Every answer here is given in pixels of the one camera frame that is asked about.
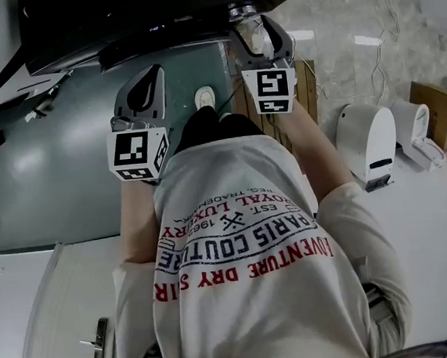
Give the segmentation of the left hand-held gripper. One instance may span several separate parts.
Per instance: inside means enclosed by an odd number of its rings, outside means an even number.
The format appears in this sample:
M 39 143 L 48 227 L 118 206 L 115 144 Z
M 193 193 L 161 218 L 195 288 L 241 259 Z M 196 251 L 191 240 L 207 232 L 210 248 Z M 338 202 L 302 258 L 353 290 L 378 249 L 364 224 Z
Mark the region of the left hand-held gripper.
M 170 146 L 164 79 L 163 67 L 154 64 L 117 93 L 112 132 L 106 138 L 107 160 L 110 171 L 123 182 L 160 177 Z

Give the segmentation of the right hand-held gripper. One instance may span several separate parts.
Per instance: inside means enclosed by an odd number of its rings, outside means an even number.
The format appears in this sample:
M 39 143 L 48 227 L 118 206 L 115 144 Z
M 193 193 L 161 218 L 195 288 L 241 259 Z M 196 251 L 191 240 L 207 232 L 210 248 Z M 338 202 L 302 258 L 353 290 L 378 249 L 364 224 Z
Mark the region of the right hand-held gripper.
M 261 22 L 269 35 L 275 59 L 265 59 L 263 54 L 253 53 L 239 31 L 232 30 L 229 38 L 240 60 L 240 72 L 258 114 L 291 112 L 297 81 L 292 39 L 270 17 L 261 16 Z

